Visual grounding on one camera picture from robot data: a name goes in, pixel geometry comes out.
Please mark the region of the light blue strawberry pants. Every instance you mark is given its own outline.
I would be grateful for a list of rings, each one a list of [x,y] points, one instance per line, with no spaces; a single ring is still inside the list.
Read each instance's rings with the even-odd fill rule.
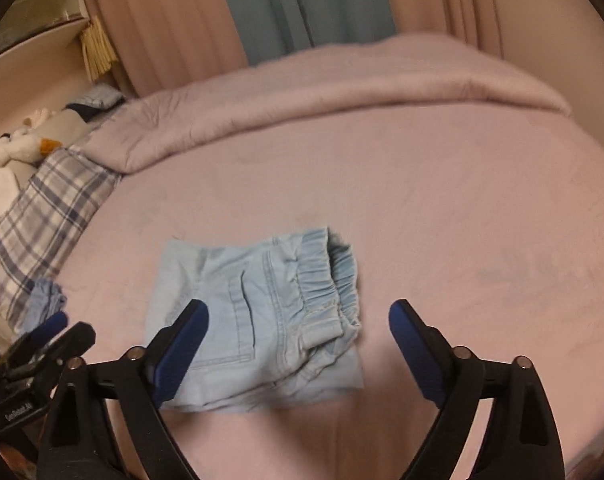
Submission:
[[[168,408],[247,413],[333,399],[364,385],[352,247],[324,226],[251,246],[166,243],[146,336],[191,300],[209,328]]]

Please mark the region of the folded blue denim garment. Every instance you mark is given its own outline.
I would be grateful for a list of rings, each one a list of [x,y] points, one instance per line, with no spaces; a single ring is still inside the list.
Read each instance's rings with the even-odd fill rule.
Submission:
[[[22,319],[17,326],[19,335],[29,333],[47,318],[66,307],[67,296],[62,287],[50,278],[37,278],[26,300]]]

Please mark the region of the plaid pillow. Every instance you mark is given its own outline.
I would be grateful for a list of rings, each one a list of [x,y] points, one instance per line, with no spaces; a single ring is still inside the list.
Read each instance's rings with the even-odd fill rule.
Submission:
[[[59,148],[0,216],[0,323],[16,332],[37,278],[53,280],[121,175]]]

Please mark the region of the white plush duck toy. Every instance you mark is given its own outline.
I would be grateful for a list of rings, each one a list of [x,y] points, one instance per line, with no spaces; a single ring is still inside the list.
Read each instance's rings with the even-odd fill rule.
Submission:
[[[0,169],[12,160],[35,165],[52,154],[56,148],[60,148],[61,142],[45,138],[36,132],[39,126],[44,125],[44,122],[55,114],[56,112],[48,108],[42,108],[25,118],[18,130],[3,134],[0,137]]]

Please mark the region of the pink bed sheet mattress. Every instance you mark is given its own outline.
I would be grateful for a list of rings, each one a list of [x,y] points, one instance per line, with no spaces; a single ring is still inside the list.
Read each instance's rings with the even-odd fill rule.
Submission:
[[[387,324],[407,299],[478,356],[534,362],[564,460],[604,443],[604,151],[571,119],[394,106],[236,133],[125,178],[59,274],[90,361],[144,339],[172,238],[242,246],[330,226],[358,263],[363,390],[290,411],[168,414],[203,479],[395,479],[427,433]]]

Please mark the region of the dark folded clothes on headboard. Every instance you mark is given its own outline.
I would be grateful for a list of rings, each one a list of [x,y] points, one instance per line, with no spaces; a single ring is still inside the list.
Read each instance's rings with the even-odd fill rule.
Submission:
[[[86,93],[66,105],[66,110],[73,110],[84,122],[90,122],[96,116],[112,110],[125,101],[124,94],[110,84],[96,84]]]

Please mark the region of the yellow tassel cloth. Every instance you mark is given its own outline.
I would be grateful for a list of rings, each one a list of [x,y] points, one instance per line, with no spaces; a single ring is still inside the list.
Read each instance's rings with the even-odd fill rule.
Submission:
[[[119,62],[116,49],[102,26],[98,16],[91,18],[80,33],[82,57],[86,75],[91,82],[111,72]]]

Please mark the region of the pink curtain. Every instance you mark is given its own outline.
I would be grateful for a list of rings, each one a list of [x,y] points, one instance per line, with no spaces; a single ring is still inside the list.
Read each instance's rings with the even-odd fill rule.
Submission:
[[[443,32],[489,54],[502,52],[495,0],[389,1],[394,35]],[[137,96],[251,66],[226,0],[85,3],[116,49],[116,80]]]

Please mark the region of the pink folded duvet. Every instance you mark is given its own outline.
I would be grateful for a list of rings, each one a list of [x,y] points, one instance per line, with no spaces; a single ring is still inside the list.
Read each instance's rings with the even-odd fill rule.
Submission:
[[[289,120],[395,104],[495,102],[571,115],[534,76],[435,32],[329,44],[122,105],[83,148],[134,174],[169,156]]]

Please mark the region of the teal curtain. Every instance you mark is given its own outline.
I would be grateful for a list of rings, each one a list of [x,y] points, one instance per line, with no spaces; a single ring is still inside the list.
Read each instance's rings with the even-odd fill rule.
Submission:
[[[247,62],[395,34],[389,0],[226,0]]]

